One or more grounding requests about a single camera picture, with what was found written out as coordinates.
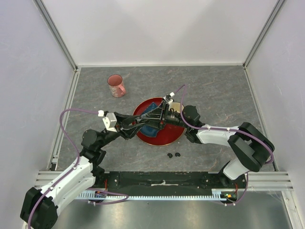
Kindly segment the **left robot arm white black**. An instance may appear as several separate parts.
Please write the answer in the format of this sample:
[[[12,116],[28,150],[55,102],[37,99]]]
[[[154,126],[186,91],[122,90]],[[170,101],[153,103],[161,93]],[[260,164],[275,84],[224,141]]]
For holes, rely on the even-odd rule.
[[[146,123],[139,115],[122,115],[103,110],[96,115],[102,117],[105,129],[86,130],[82,135],[82,150],[72,164],[48,184],[37,189],[30,188],[23,201],[20,218],[29,229],[50,229],[58,216],[80,193],[88,188],[104,184],[104,169],[99,165],[106,152],[102,147],[118,137],[133,138]]]

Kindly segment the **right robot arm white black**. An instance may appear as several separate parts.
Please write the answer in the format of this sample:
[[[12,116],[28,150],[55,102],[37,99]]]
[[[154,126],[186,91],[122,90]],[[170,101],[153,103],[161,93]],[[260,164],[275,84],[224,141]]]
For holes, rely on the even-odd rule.
[[[162,101],[160,105],[147,108],[139,117],[140,121],[161,130],[167,124],[186,129],[187,139],[197,144],[216,144],[230,147],[236,158],[228,162],[218,176],[222,187],[228,188],[242,174],[259,172],[264,164],[272,163],[274,145],[252,124],[242,123],[234,127],[217,127],[204,124],[195,106],[181,107],[177,112]]]

